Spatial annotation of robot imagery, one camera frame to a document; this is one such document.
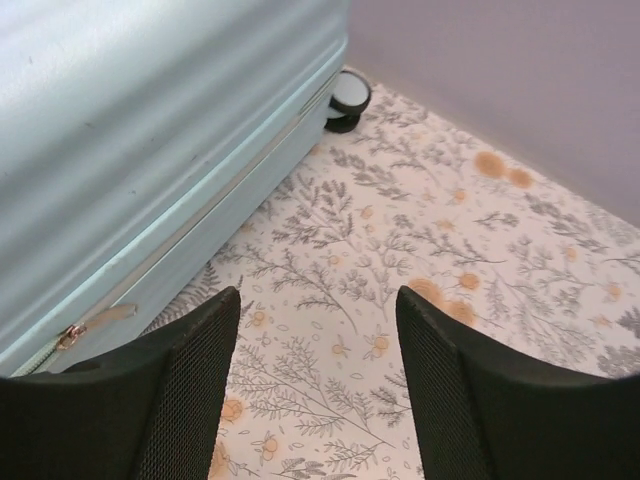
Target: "wall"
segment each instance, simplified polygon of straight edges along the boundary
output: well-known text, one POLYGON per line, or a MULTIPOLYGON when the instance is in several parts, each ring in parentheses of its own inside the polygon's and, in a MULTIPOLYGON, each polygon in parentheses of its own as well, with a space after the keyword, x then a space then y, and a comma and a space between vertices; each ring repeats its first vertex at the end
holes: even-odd
POLYGON ((640 2, 353 0, 349 62, 640 225, 640 2))

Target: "floral pattern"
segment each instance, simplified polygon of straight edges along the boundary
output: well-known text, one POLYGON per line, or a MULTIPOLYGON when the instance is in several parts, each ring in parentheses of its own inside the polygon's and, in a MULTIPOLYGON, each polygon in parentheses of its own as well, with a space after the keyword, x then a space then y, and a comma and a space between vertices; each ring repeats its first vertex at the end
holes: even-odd
POLYGON ((412 289, 554 364, 640 371, 640 231, 386 88, 156 319, 243 298, 210 478, 424 478, 394 323, 412 289))

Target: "floral patterned floor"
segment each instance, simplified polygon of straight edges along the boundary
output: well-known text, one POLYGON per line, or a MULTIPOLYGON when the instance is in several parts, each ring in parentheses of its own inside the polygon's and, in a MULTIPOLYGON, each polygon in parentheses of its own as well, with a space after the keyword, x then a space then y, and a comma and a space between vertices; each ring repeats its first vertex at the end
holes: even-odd
POLYGON ((549 362, 640 370, 640 231, 383 85, 154 326, 229 284, 244 307, 210 478, 423 478, 402 284, 549 362))

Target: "light blue suitcase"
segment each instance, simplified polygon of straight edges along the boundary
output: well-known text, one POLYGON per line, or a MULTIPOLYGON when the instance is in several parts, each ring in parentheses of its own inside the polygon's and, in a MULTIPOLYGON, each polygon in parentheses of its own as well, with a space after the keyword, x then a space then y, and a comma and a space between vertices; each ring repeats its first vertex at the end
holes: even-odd
POLYGON ((348 3, 0 5, 0 374, 162 311, 319 140, 348 3))

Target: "gray leaf pattern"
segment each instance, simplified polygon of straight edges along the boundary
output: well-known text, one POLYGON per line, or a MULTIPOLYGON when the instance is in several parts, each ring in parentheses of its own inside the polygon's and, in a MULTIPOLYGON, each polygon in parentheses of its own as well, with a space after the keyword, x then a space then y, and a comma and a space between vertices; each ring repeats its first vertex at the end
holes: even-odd
POLYGON ((640 371, 640 232, 373 85, 148 329, 241 291, 211 479, 424 478, 401 285, 546 361, 640 371))

